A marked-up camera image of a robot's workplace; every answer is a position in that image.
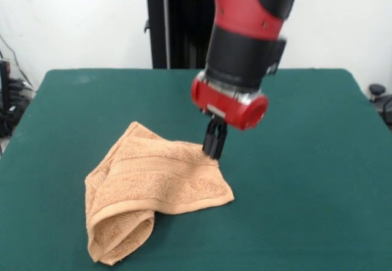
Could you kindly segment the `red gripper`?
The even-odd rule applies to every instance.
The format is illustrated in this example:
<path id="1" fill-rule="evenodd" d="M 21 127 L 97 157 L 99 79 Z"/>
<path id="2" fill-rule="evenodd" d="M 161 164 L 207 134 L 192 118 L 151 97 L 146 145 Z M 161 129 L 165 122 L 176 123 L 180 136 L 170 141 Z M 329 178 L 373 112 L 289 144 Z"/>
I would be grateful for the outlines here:
<path id="1" fill-rule="evenodd" d="M 268 99 L 260 92 L 240 93 L 216 86 L 203 78 L 192 82 L 191 97 L 204 113 L 220 117 L 225 123 L 211 119 L 203 141 L 203 152 L 220 159 L 227 137 L 227 124 L 238 130 L 255 128 L 264 117 Z"/>

